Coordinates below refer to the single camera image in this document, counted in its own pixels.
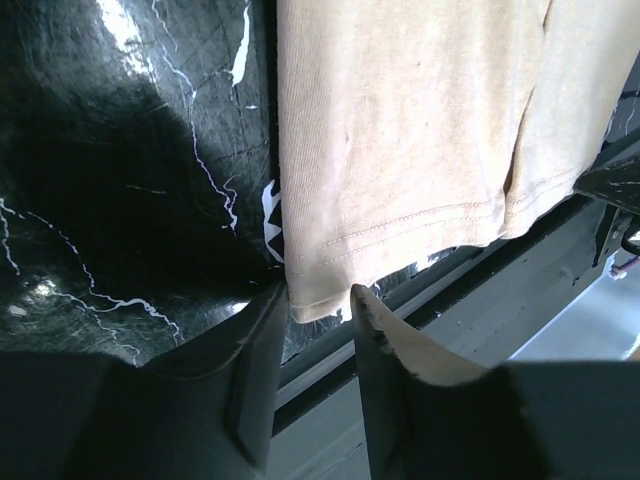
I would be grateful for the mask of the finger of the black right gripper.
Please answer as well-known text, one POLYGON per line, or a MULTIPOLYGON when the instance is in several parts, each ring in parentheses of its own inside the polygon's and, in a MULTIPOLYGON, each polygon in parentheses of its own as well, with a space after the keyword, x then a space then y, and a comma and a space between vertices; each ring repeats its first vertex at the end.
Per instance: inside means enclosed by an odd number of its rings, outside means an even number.
POLYGON ((631 213, 639 212, 639 158, 628 157, 582 175, 574 190, 631 213))

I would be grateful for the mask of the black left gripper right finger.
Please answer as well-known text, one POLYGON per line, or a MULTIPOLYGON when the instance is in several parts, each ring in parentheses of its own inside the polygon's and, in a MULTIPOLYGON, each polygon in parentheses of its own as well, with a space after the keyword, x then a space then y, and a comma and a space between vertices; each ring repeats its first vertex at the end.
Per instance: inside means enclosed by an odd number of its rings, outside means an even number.
POLYGON ((401 320, 368 288, 351 310, 375 479, 635 479, 635 361, 483 367, 401 320))

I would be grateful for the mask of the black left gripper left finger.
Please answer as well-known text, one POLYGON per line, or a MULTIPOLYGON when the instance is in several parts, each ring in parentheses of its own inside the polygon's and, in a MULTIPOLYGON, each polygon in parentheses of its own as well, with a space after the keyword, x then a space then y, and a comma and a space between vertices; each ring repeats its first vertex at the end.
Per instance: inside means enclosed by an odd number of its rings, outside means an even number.
POLYGON ((141 367, 104 354, 3 353, 2 477, 263 477, 286 316, 276 284, 141 367))

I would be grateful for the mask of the beige t shirt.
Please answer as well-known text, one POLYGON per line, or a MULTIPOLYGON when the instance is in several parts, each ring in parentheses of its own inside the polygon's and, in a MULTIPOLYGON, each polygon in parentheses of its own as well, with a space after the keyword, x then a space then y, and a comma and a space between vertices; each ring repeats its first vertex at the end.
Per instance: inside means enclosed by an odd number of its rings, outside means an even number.
POLYGON ((635 1, 279 2, 295 319, 525 234, 593 164, 638 52, 635 1))

